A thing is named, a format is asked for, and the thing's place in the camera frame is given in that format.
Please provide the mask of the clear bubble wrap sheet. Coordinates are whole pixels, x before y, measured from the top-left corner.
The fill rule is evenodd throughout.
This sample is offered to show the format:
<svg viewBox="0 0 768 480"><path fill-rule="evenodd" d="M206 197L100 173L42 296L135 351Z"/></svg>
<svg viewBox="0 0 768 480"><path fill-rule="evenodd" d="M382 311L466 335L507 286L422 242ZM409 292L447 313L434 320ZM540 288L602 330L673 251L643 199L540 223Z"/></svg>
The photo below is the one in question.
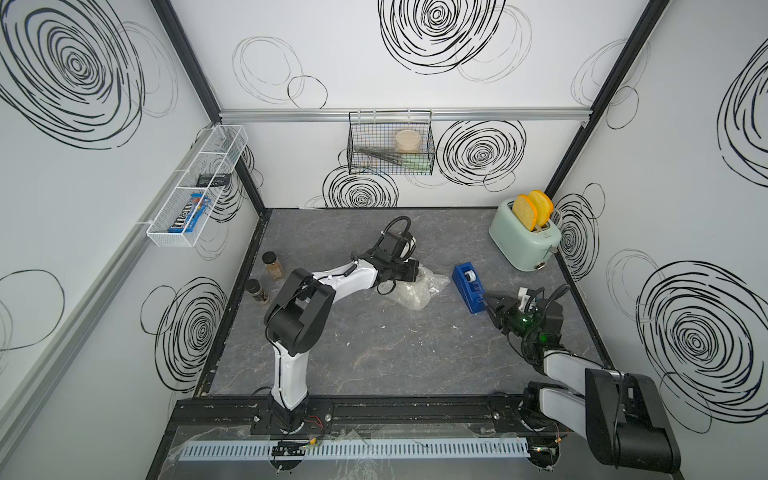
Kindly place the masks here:
<svg viewBox="0 0 768 480"><path fill-rule="evenodd" d="M414 282L398 282L392 292L393 299L399 305L412 310L423 310L430 301L441 293L450 283L450 278L436 274L420 266Z"/></svg>

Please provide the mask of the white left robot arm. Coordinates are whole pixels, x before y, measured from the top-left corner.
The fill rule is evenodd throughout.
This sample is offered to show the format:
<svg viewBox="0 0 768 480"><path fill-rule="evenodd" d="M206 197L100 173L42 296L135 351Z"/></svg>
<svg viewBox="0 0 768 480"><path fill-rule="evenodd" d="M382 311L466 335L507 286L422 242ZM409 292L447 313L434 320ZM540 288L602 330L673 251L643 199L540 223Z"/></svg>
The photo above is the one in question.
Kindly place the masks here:
<svg viewBox="0 0 768 480"><path fill-rule="evenodd" d="M270 410L285 429L295 430L307 408L310 350L320 339L337 301L386 282L413 283L419 262L407 232L383 232L374 246L331 270L293 270L265 314L265 338L274 353Z"/></svg>

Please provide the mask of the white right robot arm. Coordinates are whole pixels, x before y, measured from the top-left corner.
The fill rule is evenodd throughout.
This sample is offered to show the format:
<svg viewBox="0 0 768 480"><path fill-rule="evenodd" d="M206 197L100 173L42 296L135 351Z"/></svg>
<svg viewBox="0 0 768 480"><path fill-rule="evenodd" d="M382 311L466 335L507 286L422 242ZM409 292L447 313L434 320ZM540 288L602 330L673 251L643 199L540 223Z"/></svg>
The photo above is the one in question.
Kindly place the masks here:
<svg viewBox="0 0 768 480"><path fill-rule="evenodd" d="M568 427L603 465L678 472L681 450L654 381L605 367L563 345L559 301L569 291L563 284L551 294L521 288L513 295L483 296L493 325L513 351L547 378L526 388L524 422L531 428L547 422Z"/></svg>

